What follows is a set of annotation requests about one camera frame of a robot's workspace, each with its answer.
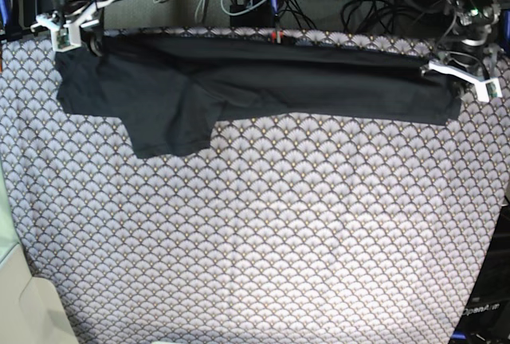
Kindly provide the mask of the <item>red table clamp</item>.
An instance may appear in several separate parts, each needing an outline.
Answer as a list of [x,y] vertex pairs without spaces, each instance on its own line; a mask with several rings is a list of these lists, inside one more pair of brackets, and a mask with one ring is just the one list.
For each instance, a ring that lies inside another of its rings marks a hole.
[[284,32],[281,30],[274,30],[272,32],[272,43],[281,44],[284,38]]

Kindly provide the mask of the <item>fan-patterned table cloth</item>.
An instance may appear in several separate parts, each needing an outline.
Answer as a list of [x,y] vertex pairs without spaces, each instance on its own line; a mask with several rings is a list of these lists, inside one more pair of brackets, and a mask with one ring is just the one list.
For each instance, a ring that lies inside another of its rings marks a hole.
[[139,159],[67,115],[43,37],[2,47],[1,162],[30,271],[82,343],[446,343],[509,182],[509,96],[444,127],[289,114]]

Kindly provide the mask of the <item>blue clamp right edge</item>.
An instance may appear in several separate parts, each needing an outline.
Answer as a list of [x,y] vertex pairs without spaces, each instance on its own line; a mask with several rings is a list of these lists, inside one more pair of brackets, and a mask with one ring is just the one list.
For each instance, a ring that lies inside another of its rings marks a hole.
[[499,22],[498,44],[506,56],[510,55],[510,11],[505,10]]

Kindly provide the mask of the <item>blue clamp edge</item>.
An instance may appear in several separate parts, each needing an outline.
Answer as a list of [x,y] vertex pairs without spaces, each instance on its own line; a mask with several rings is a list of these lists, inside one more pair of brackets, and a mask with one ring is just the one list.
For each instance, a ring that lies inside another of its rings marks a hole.
[[510,11],[505,10],[499,22],[498,44],[506,56],[510,55]]
[[6,31],[6,27],[9,24],[11,18],[10,0],[0,0],[0,12],[1,29]]

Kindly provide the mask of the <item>blue clamp left edge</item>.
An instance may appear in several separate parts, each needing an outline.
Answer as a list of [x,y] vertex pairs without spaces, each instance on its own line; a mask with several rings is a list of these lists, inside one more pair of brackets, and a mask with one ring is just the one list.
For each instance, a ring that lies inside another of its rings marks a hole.
[[10,0],[0,0],[0,12],[1,29],[6,31],[6,27],[9,24],[11,18]]

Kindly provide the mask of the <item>beige plastic bin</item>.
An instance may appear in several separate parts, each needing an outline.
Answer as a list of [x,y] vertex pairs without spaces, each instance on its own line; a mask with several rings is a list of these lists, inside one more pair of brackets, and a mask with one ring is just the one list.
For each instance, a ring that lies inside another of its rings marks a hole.
[[56,288],[30,272],[1,181],[1,342],[76,343]]

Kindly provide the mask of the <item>dark grey T-shirt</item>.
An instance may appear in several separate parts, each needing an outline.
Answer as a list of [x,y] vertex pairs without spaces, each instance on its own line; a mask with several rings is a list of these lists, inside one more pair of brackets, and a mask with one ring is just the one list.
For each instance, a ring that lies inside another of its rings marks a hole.
[[451,78],[393,53],[156,34],[105,37],[99,56],[79,48],[55,64],[64,111],[120,119],[139,158],[204,150],[219,121],[302,112],[444,125],[461,111]]

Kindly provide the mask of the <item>black OpenArm case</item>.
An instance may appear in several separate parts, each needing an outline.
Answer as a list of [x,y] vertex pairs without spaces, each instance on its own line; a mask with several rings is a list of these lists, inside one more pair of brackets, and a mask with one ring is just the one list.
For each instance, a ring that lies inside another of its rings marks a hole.
[[449,341],[509,342],[509,204],[500,211],[479,276]]

